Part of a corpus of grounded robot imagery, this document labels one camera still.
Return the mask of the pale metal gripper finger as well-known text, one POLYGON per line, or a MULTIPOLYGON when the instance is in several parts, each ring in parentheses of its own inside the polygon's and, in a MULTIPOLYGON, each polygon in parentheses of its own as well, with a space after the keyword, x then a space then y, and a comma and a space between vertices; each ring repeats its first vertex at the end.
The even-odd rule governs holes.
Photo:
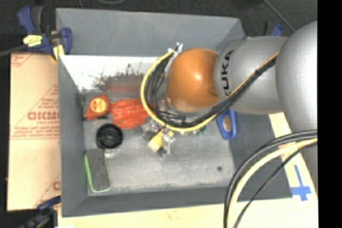
POLYGON ((175 141, 175 137, 173 134, 164 134, 162 137, 163 148, 165 154, 171 154, 172 143, 175 141))

